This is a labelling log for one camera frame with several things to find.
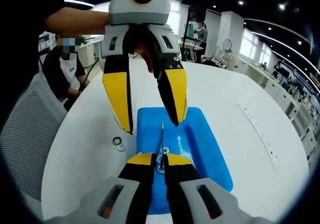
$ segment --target white round table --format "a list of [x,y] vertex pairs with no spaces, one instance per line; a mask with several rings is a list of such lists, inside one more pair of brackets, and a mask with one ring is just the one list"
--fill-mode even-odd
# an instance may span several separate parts
[[[249,77],[229,70],[183,62],[189,106],[199,107],[229,168],[239,207],[252,216],[277,220],[290,207],[308,176],[302,142],[278,104]],[[102,72],[80,95],[52,144],[42,180],[44,219],[66,215],[81,197],[109,176],[118,176],[135,155],[137,111],[163,107],[156,79],[142,59],[130,59],[134,132],[117,125],[102,84]],[[245,105],[277,148],[274,169],[261,139],[238,107]],[[112,139],[127,146],[120,152]],[[149,215],[147,223],[171,223],[170,214]]]

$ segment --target human hand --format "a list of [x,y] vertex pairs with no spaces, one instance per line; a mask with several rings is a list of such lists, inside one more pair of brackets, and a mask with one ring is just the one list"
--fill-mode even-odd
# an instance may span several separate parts
[[150,57],[150,54],[149,54],[149,51],[148,51],[146,45],[142,42],[138,43],[134,52],[139,54],[145,60],[148,71],[150,73],[153,73],[154,71],[153,71],[152,61],[151,61],[151,57]]

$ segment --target gray gripper housing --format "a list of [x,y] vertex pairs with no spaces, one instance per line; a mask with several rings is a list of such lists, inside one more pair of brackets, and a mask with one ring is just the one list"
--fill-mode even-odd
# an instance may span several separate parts
[[[125,224],[127,214],[139,182],[117,177],[109,177],[102,185],[86,194],[80,207],[67,216],[54,217],[46,224]],[[193,222],[195,224],[272,224],[262,217],[252,217],[239,209],[237,199],[225,191],[210,178],[181,182],[188,203],[190,205]],[[108,219],[99,215],[106,200],[115,188],[122,188],[117,197]],[[207,200],[211,201],[220,215],[212,219],[206,203],[199,190],[206,190]]]
[[[272,224],[273,222],[262,218],[252,217],[242,211],[235,196],[224,190],[210,178],[185,181],[180,183],[190,205],[195,224]],[[218,209],[220,215],[212,219],[209,215],[204,199],[208,200],[209,207]]]
[[[80,207],[66,216],[51,218],[46,224],[125,224],[127,214],[139,182],[109,177],[102,185],[90,191],[80,202]],[[100,216],[101,209],[113,190],[122,188],[108,219]]]

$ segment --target window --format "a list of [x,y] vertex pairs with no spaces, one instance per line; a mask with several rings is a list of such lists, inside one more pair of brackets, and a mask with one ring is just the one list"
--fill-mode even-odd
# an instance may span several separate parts
[[[103,4],[95,5],[92,8],[92,11],[100,11],[100,12],[109,12],[109,4],[110,2],[106,2]],[[180,24],[180,9],[181,3],[179,1],[170,1],[171,10],[168,16],[168,20],[166,24],[170,25],[173,33],[178,35],[179,33],[179,24]]]
[[259,63],[266,62],[266,66],[268,66],[270,63],[270,59],[271,59],[271,49],[265,43],[263,43],[262,51],[259,58]]
[[243,33],[244,35],[241,42],[240,54],[253,60],[257,51],[259,38],[250,33],[247,29],[244,29]]

